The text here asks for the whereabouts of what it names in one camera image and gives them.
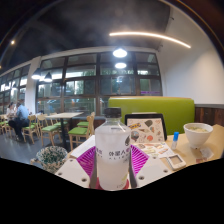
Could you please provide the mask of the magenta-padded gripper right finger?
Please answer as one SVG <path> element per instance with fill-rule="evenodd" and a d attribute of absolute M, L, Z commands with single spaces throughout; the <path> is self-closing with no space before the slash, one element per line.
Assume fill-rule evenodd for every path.
<path fill-rule="evenodd" d="M 129 179 L 132 188 L 146 186 L 170 174 L 171 171 L 157 156 L 149 156 L 138 147 L 131 146 Z"/>

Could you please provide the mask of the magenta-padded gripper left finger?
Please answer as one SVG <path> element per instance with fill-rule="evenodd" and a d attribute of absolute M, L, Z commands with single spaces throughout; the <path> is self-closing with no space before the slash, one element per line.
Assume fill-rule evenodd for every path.
<path fill-rule="evenodd" d="M 56 175 L 81 187 L 94 189 L 97 183 L 95 147 L 90 147 L 77 158 L 69 158 Z"/>

